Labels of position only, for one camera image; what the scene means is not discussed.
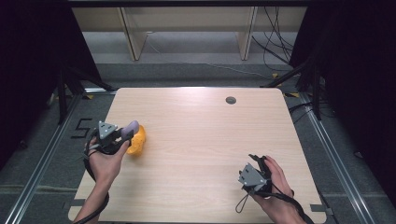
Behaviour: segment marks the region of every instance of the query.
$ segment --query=yellow sponge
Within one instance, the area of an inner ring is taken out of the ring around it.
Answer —
[[[132,138],[132,144],[126,150],[126,153],[133,156],[140,156],[143,151],[143,145],[146,142],[146,131],[142,125],[139,125],[139,132]]]

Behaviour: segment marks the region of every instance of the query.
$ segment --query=purple object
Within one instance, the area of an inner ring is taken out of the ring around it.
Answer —
[[[128,126],[122,128],[121,138],[127,138],[128,135],[131,135],[129,134],[130,132],[134,132],[134,135],[139,132],[139,123],[136,120],[132,121]]]

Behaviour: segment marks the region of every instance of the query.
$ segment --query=aluminum rail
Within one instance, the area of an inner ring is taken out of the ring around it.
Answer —
[[[301,101],[303,104],[309,103],[309,98],[306,93],[301,92]],[[330,139],[330,136],[327,134],[326,129],[324,128],[322,122],[317,120],[315,114],[312,112],[311,108],[306,107],[305,111],[308,113],[308,117],[312,122],[312,125],[315,128],[315,131],[318,134],[320,142],[322,143],[331,163],[340,179],[341,185],[344,187],[346,191],[346,195],[349,198],[355,212],[361,221],[361,223],[367,224],[374,224],[376,223],[374,216],[369,211],[366,201],[364,201],[361,193],[352,180],[347,168],[345,167],[343,161],[341,160],[340,156],[338,155],[337,150]]]
[[[26,209],[30,201],[32,201],[33,196],[35,195],[35,190],[37,189],[37,186],[40,183],[41,178],[46,172],[50,164],[50,161],[53,155],[55,154],[57,146],[61,142],[61,139],[64,135],[64,131],[70,121],[71,115],[73,114],[75,108],[77,107],[80,99],[81,99],[81,95],[74,95],[73,99],[71,100],[69,105],[69,113],[67,113],[64,122],[58,124],[55,133],[51,137],[49,144],[47,145],[43,155],[41,156],[40,161],[35,167],[35,170],[30,176],[30,179],[24,186],[21,195],[19,196],[15,204],[12,206],[10,212],[8,213],[6,224],[11,224],[11,223],[16,224],[21,222],[21,219],[24,213],[26,212]]]

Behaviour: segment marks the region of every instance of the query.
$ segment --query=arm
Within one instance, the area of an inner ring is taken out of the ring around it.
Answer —
[[[286,177],[283,173],[282,168],[276,163],[276,161],[266,156],[265,164],[270,169],[272,175],[271,179],[273,184],[277,186],[279,190],[281,190],[284,194],[293,197],[291,192],[291,188],[286,180]],[[273,193],[279,193],[276,187],[272,188]],[[275,223],[278,224],[302,224],[305,223],[303,219],[299,216],[296,208],[291,203],[286,203],[282,200],[279,200],[275,197],[271,197],[269,199],[264,199],[259,195],[252,195],[254,201],[256,201],[261,207],[262,210],[271,218]]]
[[[73,222],[82,220],[102,205],[114,179],[120,173],[122,157],[128,146],[129,141],[125,141],[114,155],[105,155],[100,152],[91,154],[90,166],[96,179],[95,186]],[[99,216],[88,223],[97,223],[98,219]]]

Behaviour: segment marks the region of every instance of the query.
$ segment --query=table top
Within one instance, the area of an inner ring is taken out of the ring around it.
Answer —
[[[227,97],[235,104],[228,104]],[[270,155],[283,168],[295,199],[317,223],[326,215],[311,212],[321,204],[289,110],[278,89],[136,88],[118,90],[106,122],[138,120],[147,142],[140,157],[125,155],[109,192],[102,221],[263,223],[271,219],[238,182],[248,154]],[[86,173],[75,199],[93,188]],[[73,206],[73,219],[80,207]]]

